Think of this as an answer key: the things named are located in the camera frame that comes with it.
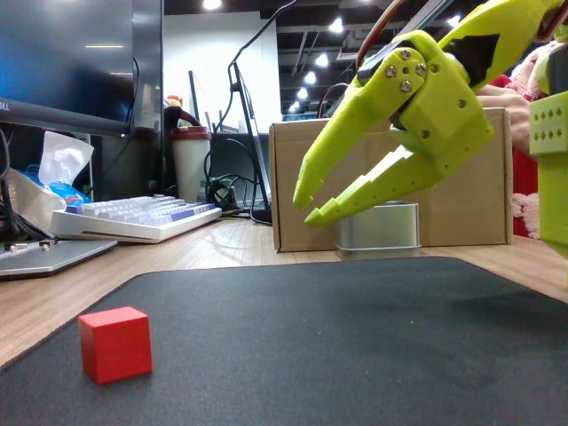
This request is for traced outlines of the person's hand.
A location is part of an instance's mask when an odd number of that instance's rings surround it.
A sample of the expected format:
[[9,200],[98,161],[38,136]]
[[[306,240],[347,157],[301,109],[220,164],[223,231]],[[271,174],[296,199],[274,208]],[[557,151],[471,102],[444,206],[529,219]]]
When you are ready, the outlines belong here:
[[504,108],[509,115],[512,146],[530,156],[530,103],[517,92],[487,85],[477,93],[484,108]]

